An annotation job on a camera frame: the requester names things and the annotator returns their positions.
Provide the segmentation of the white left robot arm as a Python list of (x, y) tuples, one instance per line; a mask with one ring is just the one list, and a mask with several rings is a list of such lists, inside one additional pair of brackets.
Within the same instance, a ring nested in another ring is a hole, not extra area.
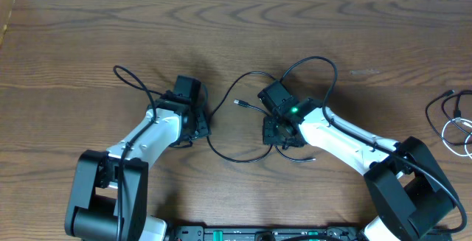
[(161, 154), (192, 146), (210, 130), (198, 96), (201, 82), (178, 76), (120, 142), (79, 157), (64, 228), (81, 240), (164, 240), (167, 223), (147, 213), (148, 177)]

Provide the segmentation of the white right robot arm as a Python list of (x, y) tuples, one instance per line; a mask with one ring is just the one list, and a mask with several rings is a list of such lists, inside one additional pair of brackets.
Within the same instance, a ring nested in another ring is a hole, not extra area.
[(263, 142), (283, 148), (309, 144), (360, 173), (378, 213), (360, 233), (365, 240), (423, 240), (458, 205), (457, 193), (427, 146), (369, 133), (335, 115), (322, 102), (299, 101), (278, 80), (258, 97), (269, 115)]

